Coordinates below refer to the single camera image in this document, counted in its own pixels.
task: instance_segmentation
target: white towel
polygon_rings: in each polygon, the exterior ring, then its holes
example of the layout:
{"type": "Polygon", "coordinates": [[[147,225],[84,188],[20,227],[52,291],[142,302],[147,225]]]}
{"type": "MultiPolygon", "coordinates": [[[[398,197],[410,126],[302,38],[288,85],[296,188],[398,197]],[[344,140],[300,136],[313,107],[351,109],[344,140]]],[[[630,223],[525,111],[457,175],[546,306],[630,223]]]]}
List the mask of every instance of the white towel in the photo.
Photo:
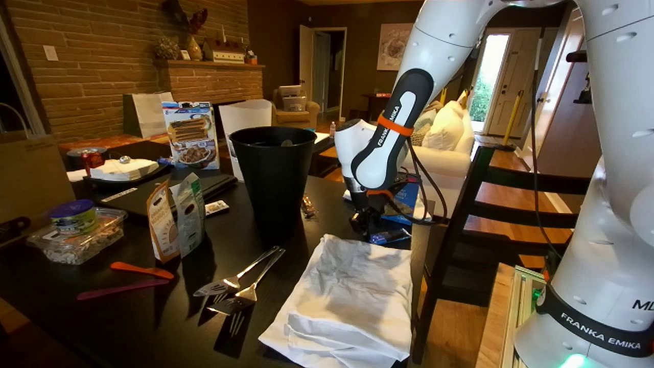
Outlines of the white towel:
{"type": "Polygon", "coordinates": [[[410,348],[410,251],[323,235],[259,342],[300,367],[392,367],[410,348]]]}

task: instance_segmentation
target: clear plastic container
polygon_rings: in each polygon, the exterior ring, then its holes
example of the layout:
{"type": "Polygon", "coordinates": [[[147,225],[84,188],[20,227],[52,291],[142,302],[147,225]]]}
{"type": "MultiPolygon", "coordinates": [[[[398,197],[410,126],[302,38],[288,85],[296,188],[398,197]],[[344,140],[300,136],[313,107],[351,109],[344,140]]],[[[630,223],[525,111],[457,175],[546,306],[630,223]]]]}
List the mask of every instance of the clear plastic container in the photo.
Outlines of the clear plastic container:
{"type": "Polygon", "coordinates": [[[99,208],[99,225],[89,233],[61,233],[56,225],[43,227],[29,238],[48,260],[80,267],[109,245],[123,240],[125,210],[99,208]]]}

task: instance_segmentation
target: dark table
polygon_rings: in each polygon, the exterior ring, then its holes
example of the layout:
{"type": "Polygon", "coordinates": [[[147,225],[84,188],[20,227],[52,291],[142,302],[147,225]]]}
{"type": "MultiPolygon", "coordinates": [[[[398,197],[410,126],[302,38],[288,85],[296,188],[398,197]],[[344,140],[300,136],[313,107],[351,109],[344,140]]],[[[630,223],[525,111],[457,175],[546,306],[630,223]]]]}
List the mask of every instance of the dark table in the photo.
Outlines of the dark table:
{"type": "Polygon", "coordinates": [[[217,351],[224,318],[206,314],[193,292],[236,274],[264,247],[243,184],[220,195],[231,208],[206,221],[206,241],[188,257],[165,264],[175,273],[171,284],[75,301],[81,291],[147,278],[116,274],[111,261],[155,267],[147,227],[128,219],[125,238],[81,267],[53,264],[25,243],[0,249],[0,297],[91,367],[292,367],[261,346],[257,336],[275,318],[323,233],[353,238],[342,184],[308,179],[304,192],[314,218],[302,219],[302,229],[283,243],[288,251],[259,284],[259,302],[240,349],[217,351]]]}

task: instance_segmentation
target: brown paper bag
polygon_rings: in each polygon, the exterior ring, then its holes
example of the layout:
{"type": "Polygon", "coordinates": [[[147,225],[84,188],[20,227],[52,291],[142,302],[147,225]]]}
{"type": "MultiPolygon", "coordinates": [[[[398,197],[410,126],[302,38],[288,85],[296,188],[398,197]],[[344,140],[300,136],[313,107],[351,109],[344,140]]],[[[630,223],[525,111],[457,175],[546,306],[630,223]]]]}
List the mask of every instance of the brown paper bag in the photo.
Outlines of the brown paper bag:
{"type": "Polygon", "coordinates": [[[46,219],[74,199],[52,137],[0,141],[0,223],[14,218],[46,219]]]}

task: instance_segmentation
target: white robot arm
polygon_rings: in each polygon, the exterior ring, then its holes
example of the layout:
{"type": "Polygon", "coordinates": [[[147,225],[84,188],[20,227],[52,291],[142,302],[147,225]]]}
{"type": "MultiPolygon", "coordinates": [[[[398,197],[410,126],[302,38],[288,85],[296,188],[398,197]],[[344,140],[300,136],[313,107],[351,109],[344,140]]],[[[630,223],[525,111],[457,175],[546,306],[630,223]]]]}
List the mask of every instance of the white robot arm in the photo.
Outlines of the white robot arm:
{"type": "MultiPolygon", "coordinates": [[[[388,188],[423,107],[506,6],[560,0],[426,0],[374,131],[348,123],[335,145],[351,195],[388,188]]],[[[518,351],[539,367],[654,367],[654,2],[577,0],[587,26],[602,159],[574,238],[518,351]]]]}

